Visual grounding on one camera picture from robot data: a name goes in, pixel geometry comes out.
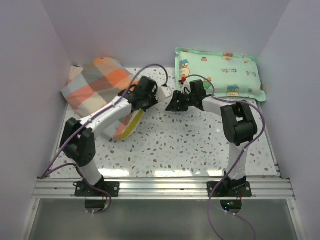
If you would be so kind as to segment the green cartoon print pillow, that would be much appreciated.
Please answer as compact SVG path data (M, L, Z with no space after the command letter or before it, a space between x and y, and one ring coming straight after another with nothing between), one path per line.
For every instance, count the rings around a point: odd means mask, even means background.
M267 100L262 90L258 59L228 52L207 52L177 47L175 49L176 88L181 89L182 78L189 83L200 79L208 94L218 98L251 98Z

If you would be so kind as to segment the orange grey plaid pillowcase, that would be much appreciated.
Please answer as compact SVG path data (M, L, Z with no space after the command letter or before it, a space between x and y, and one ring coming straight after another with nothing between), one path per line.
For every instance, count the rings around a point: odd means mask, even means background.
M63 97L82 118L111 102L131 82L133 75L118 60L97 58L83 66L73 66Z

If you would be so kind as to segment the aluminium mounting rail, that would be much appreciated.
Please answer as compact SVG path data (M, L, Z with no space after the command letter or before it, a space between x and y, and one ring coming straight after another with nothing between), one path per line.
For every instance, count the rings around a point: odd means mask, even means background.
M292 200L294 191L288 179L282 179L278 166L273 167L275 175L248 176L250 186L245 191L251 192L252 199ZM223 168L202 170L148 168L146 170L120 168L99 168L105 181L117 183L117 198L147 200L205 200L209 198L211 188L208 182L219 182L224 174ZM79 176L74 168L62 168L45 179L36 181L32 198L34 199L74 199Z

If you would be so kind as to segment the cream pillow yellow trim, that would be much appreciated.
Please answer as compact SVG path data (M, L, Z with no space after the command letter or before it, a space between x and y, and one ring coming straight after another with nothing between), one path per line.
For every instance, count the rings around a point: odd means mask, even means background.
M121 132L121 135L119 136L120 140L127 139L131 134L133 134L137 127L140 125L143 116L145 112L141 110L137 110L134 113L130 115L129 122L125 125L124 130Z

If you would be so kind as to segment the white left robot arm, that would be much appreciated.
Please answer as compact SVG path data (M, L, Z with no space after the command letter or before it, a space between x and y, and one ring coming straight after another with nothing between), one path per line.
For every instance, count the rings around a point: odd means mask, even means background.
M138 84L120 92L110 103L80 120L70 118L64 125L60 149L76 164L86 190L92 196L103 193L103 176L94 162L96 138L116 121L134 111L155 106L162 101L163 89L149 77L143 76Z

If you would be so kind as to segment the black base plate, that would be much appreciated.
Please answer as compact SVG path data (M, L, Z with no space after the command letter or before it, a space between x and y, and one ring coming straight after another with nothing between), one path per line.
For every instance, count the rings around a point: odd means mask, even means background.
M214 191L213 198L252 197L251 185L248 181L227 183L225 180Z
M76 197L107 197L107 192L111 197L118 197L120 183L118 181L101 181L96 185L89 187L83 180L72 184L75 187L74 195Z

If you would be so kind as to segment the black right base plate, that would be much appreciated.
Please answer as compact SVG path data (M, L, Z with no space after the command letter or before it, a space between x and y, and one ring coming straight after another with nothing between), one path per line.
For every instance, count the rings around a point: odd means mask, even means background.
M248 181L227 183L225 180L214 191L213 198L252 197L251 185Z

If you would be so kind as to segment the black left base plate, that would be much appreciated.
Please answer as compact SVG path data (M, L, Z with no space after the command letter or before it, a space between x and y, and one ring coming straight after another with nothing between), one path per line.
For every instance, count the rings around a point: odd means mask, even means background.
M83 180L72 184L75 187L74 195L76 197L107 197L107 192L111 197L118 197L120 183L118 181L101 181L96 185L89 187Z

